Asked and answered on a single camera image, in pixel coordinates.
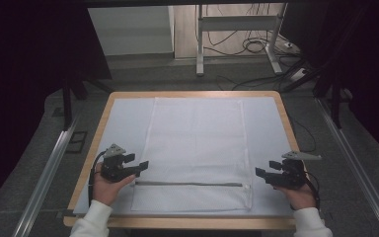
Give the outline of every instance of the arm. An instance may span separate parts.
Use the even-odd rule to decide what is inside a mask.
[[[274,187],[282,191],[295,209],[296,232],[294,237],[332,237],[332,231],[322,222],[313,193],[307,185],[299,190]]]
[[[101,164],[95,172],[94,193],[91,206],[85,217],[76,221],[70,233],[71,237],[93,236],[106,237],[109,235],[107,222],[113,211],[110,205],[115,201],[119,190],[131,183],[135,176],[129,176],[118,183],[107,181],[100,174]]]

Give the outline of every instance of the long-sleeved shirt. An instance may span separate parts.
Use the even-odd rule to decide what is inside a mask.
[[[107,237],[109,229],[107,221],[113,209],[96,200],[92,204],[87,214],[82,219],[78,219],[73,225],[71,237]],[[294,237],[332,237],[332,231],[322,222],[318,209],[304,208],[294,211],[296,220],[296,232]]]

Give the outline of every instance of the gray strip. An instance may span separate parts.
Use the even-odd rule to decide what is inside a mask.
[[[316,99],[316,103],[318,104],[318,108],[320,109],[321,114],[326,120],[326,123],[331,130],[332,135],[334,136],[338,146],[341,149],[343,157],[345,158],[347,164],[349,165],[350,170],[361,186],[362,191],[364,192],[365,197],[370,203],[374,213],[376,214],[379,220],[379,193],[371,183],[368,175],[365,170],[361,166],[358,158],[353,152],[352,147],[349,145],[346,137],[343,135],[341,129],[338,129],[337,126],[333,123],[331,117],[329,116],[329,108],[325,102],[321,99]]]
[[[225,187],[243,187],[242,184],[238,183],[222,183],[222,184],[212,184],[212,183],[180,183],[180,182],[151,182],[151,181],[138,181],[135,183],[137,186],[225,186]]]
[[[29,236],[30,231],[33,228],[33,224],[36,221],[39,209],[41,208],[42,202],[47,195],[47,191],[51,185],[81,112],[82,107],[77,110],[77,113],[74,114],[75,116],[70,128],[60,133],[56,145],[48,158],[47,164],[39,177],[36,188],[33,191],[29,203],[27,204],[26,209],[24,210],[24,213],[21,216],[12,236]]]

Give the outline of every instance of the wall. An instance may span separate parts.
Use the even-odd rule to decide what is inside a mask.
[[[173,52],[172,7],[88,9],[104,55]]]

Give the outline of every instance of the white cloth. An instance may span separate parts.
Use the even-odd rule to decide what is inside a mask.
[[[109,230],[107,220],[112,212],[96,200],[92,200],[91,207],[83,219],[76,221],[70,234],[71,237],[107,237]],[[294,237],[333,237],[332,231],[325,227],[319,216],[318,209],[304,208],[294,211],[296,233]]]
[[[156,98],[132,210],[216,211],[252,205],[241,100]]]

